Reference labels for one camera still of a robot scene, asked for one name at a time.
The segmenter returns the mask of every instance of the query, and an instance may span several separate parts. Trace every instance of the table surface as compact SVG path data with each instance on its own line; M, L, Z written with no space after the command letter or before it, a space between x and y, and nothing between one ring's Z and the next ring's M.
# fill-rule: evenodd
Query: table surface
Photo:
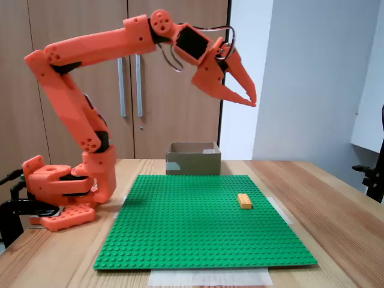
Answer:
M312 267L270 269L270 287L384 287L381 204L304 161L223 161L221 171L249 175L272 196L319 261ZM92 268L139 174L165 174L165 161L119 160L116 191L97 207L96 221L59 232L28 229L0 256L0 286L146 287L150 271Z

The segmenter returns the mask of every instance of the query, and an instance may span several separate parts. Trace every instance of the green lego baseplate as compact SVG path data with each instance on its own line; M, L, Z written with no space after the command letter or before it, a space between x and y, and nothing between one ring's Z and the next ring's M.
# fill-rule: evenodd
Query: green lego baseplate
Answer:
M241 209L247 193L253 208ZM248 176L138 176L94 269L314 265Z

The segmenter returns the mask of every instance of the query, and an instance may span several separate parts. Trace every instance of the cardboard box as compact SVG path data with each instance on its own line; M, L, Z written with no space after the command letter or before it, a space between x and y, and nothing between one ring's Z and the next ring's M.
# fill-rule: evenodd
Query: cardboard box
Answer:
M216 142L172 142L166 155L167 175L220 175Z

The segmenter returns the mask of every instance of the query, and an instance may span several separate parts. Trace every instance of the wooden cabinet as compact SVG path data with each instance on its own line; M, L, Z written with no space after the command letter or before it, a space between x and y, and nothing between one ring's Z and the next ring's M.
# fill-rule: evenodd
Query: wooden cabinet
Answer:
M199 27L226 25L227 1L128 0L128 16L163 8L175 23ZM225 31L207 34L216 40ZM169 46L163 45L168 57ZM220 100L191 83L196 67L184 63L181 73L164 60L161 50L141 56L143 116L137 113L135 57L131 56L131 82L136 158L164 158L171 141L217 141Z
M122 21L127 18L127 2L29 1L29 15L34 49L44 49L50 43L68 38L122 28ZM125 118L120 114L117 60L78 68L71 75L105 118L118 158L134 158L129 57L123 59L123 71L125 109L129 112ZM55 113L42 89L40 94L52 164L78 165L82 162L82 150Z
M33 51L28 5L1 1L0 7L0 178L36 155L49 163L43 113L35 76L24 62ZM0 186L0 204L10 199L16 181ZM20 193L26 197L26 191Z

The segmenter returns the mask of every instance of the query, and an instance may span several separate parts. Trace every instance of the metal handle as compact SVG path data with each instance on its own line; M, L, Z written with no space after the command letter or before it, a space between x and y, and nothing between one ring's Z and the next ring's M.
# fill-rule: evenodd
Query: metal handle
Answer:
M140 55L136 54L136 92L137 92L137 115L143 117L142 104L142 71L140 67Z
M120 91L120 113L122 117L126 117L125 112L125 93L124 93L124 77L122 73L122 58L118 58L118 71L119 71L119 91Z

